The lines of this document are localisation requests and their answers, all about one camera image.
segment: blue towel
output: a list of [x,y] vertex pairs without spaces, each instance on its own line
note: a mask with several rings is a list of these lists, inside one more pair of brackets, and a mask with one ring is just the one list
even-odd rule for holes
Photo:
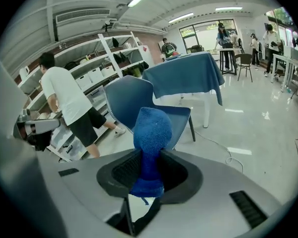
[[140,109],[134,129],[134,146],[142,150],[141,174],[130,191],[131,195],[163,195],[157,159],[160,157],[160,150],[167,146],[171,138],[171,121],[164,111],[146,107]]
[[143,79],[153,84],[156,98],[178,93],[207,93],[215,90],[222,105],[220,85],[224,79],[209,52],[192,53],[146,69]]

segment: blue tablecloth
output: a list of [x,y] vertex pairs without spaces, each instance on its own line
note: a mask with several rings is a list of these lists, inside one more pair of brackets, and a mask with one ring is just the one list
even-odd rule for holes
[[179,93],[207,93],[215,90],[222,105],[221,71],[209,52],[192,53],[146,69],[143,79],[153,84],[156,98]]

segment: power cord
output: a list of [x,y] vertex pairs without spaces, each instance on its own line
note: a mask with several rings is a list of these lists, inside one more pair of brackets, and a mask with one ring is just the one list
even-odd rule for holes
[[243,163],[242,163],[241,161],[239,161],[237,158],[232,157],[232,154],[231,154],[231,152],[227,149],[227,147],[225,147],[225,146],[223,146],[223,145],[217,143],[216,141],[214,141],[214,140],[212,140],[212,139],[209,139],[209,138],[207,138],[207,137],[202,136],[202,135],[201,135],[199,132],[197,132],[196,130],[194,130],[194,132],[197,133],[200,137],[202,137],[202,138],[204,138],[204,139],[207,139],[207,140],[209,140],[209,141],[212,141],[212,142],[214,142],[215,144],[217,144],[218,146],[220,146],[220,147],[224,148],[226,151],[228,151],[228,153],[229,153],[229,157],[225,160],[225,163],[229,165],[229,164],[232,162],[232,160],[235,160],[235,161],[239,162],[239,163],[241,164],[241,166],[242,166],[242,174],[244,173],[244,165],[243,165]]

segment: white floor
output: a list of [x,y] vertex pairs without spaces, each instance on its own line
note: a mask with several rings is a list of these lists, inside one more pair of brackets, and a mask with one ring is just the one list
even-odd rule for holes
[[[280,91],[280,82],[270,82],[263,75],[264,69],[252,67],[245,77],[242,70],[237,76],[224,75],[221,86],[223,106],[211,97],[211,114],[208,128],[203,128],[203,94],[185,94],[182,106],[192,108],[195,130],[220,145],[230,147],[233,157],[244,166],[244,174],[286,203],[298,193],[298,96],[290,99],[291,93]],[[163,97],[164,105],[178,106],[179,95]],[[228,152],[214,142],[196,134],[193,142],[190,129],[182,134],[176,149],[203,158],[225,163]],[[118,137],[108,133],[100,139],[101,155],[133,148],[133,136],[128,131]],[[232,161],[229,165],[242,171],[241,164]]]

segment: blue chair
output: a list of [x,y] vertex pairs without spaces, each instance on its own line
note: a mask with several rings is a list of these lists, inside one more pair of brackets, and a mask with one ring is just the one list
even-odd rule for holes
[[175,148],[185,125],[189,121],[193,141],[195,133],[191,120],[191,109],[183,107],[158,106],[152,101],[153,85],[143,79],[125,76],[105,87],[107,107],[111,116],[126,126],[131,133],[134,132],[140,108],[149,107],[164,111],[172,124],[172,139],[166,149]]

